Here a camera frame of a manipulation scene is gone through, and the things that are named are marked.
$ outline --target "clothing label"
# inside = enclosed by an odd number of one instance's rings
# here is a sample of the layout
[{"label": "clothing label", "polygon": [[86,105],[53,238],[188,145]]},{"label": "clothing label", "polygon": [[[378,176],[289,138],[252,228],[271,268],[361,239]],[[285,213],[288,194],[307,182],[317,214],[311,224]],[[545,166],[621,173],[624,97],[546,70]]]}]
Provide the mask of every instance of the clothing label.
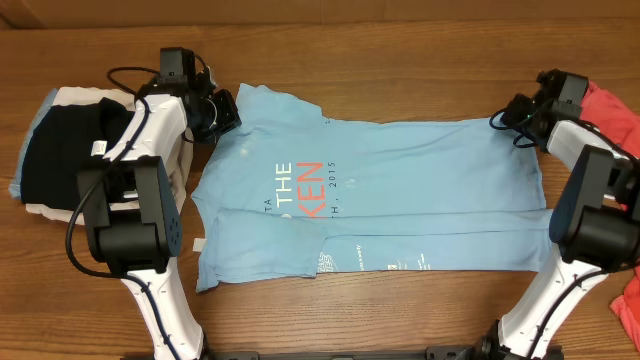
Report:
[{"label": "clothing label", "polygon": [[91,156],[104,156],[107,153],[107,142],[104,140],[96,140],[91,147]]},{"label": "clothing label", "polygon": [[202,252],[204,245],[207,243],[207,239],[195,238],[193,239],[193,252]]}]

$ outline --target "white cloth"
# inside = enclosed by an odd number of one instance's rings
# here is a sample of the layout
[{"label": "white cloth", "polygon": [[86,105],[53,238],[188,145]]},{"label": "white cloth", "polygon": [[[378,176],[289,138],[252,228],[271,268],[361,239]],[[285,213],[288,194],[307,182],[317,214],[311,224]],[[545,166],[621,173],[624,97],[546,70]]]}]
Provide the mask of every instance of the white cloth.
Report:
[{"label": "white cloth", "polygon": [[[53,106],[95,104],[104,97],[119,102],[129,111],[135,111],[133,95],[115,89],[102,90],[97,88],[62,87],[58,90],[56,98],[53,100]],[[190,132],[187,131],[187,137],[190,138],[190,135]],[[193,144],[183,141],[181,138],[176,139],[176,144],[171,150],[165,170],[167,174],[169,174],[171,192],[176,201],[178,212],[182,211],[182,206],[187,198],[185,186],[187,184],[189,170],[191,169],[192,159]],[[72,212],[69,210],[51,209],[43,204],[26,204],[25,207],[27,212],[40,214],[51,220],[69,222],[69,219],[71,219]],[[139,207],[140,205],[137,201],[111,204],[111,210],[138,209]],[[78,216],[76,224],[84,225],[84,217],[82,214]]]}]

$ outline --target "metal base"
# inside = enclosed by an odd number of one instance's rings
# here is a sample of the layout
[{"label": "metal base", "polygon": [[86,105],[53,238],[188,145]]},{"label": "metal base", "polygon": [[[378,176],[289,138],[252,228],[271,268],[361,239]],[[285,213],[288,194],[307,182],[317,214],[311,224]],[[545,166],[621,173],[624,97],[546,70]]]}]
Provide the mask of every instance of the metal base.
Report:
[{"label": "metal base", "polygon": [[[472,346],[429,346],[425,352],[427,360],[479,360],[483,357],[474,357],[474,348]],[[506,354],[505,357],[499,357],[504,360],[521,360],[521,356]],[[547,355],[543,360],[564,360],[561,346],[550,346]]]},{"label": "metal base", "polygon": [[[124,357],[121,360],[154,360],[150,357]],[[353,353],[266,354],[257,352],[209,353],[199,360],[425,360],[424,351],[365,351]]]},{"label": "metal base", "polygon": [[473,346],[429,346],[425,351],[427,360],[471,360]]}]

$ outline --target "wooden surface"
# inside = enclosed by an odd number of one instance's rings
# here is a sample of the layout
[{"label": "wooden surface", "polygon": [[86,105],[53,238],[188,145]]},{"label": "wooden surface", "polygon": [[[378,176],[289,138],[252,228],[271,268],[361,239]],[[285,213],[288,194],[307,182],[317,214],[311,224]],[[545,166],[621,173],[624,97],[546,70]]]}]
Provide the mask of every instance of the wooden surface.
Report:
[{"label": "wooden surface", "polygon": [[[51,88],[108,88],[109,68],[157,68],[163,46],[195,50],[234,93],[240,82],[266,84],[322,106],[326,116],[383,122],[487,116],[516,92],[531,94],[537,72],[554,67],[590,76],[640,112],[639,34],[640,21],[633,19],[0,32],[0,189],[7,188],[22,138]],[[209,153],[196,151],[189,193]],[[567,172],[549,156],[540,156],[540,164],[552,207]],[[150,352],[125,287],[75,271],[64,253],[65,225],[27,214],[2,194],[0,359],[102,360]],[[191,200],[182,220],[181,278],[195,318],[221,351],[473,343],[534,276],[329,274],[221,285],[196,295],[197,255],[190,248],[204,232]],[[85,242],[77,232],[79,257],[90,263]],[[630,279],[630,273],[610,277],[570,315],[555,337],[567,359],[640,358],[608,308]]]},{"label": "wooden surface", "polygon": [[0,0],[17,28],[640,18],[637,0]]}]

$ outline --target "black fabric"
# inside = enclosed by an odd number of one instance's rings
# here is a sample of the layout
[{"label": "black fabric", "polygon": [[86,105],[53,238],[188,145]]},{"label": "black fabric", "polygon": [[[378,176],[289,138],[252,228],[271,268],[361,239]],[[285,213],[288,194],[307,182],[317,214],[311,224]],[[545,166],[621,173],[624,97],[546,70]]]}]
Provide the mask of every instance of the black fabric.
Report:
[{"label": "black fabric", "polygon": [[76,174],[91,158],[96,140],[111,149],[133,112],[103,98],[97,104],[52,106],[34,129],[24,157],[20,197],[24,204],[75,210],[80,202]]}]

